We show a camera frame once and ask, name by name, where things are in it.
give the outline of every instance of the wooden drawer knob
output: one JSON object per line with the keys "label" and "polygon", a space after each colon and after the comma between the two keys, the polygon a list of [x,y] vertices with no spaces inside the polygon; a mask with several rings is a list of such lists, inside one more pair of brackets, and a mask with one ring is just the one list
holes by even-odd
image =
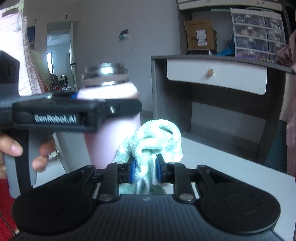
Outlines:
{"label": "wooden drawer knob", "polygon": [[214,74],[214,71],[212,69],[209,69],[208,72],[207,72],[207,75],[208,76],[213,76]]}

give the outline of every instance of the black ribbed surface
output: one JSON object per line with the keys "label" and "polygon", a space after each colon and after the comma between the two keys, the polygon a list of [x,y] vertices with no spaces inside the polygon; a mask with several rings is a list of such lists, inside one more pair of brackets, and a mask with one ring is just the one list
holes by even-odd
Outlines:
{"label": "black ribbed surface", "polygon": [[13,241],[280,241],[268,231],[237,236],[203,220],[193,205],[171,195],[121,195],[118,202],[101,205],[83,226],[55,237],[20,233]]}

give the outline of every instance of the silver bottle lid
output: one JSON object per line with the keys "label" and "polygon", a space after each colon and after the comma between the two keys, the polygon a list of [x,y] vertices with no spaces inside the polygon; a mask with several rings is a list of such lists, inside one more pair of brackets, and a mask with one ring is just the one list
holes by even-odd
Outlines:
{"label": "silver bottle lid", "polygon": [[120,63],[102,63],[85,68],[83,87],[116,85],[128,82],[128,70]]}

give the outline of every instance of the window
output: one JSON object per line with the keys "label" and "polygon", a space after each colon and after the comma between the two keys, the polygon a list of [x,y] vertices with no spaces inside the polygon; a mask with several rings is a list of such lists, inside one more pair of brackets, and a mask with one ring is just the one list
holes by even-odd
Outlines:
{"label": "window", "polygon": [[54,73],[54,66],[52,64],[52,53],[47,53],[47,64],[49,72]]}

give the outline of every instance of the plastic drawer organizer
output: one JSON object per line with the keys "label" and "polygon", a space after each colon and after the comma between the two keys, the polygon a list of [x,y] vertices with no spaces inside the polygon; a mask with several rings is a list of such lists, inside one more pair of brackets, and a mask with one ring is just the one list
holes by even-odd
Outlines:
{"label": "plastic drawer organizer", "polygon": [[235,56],[276,63],[275,53],[286,44],[281,15],[233,8],[231,15]]}

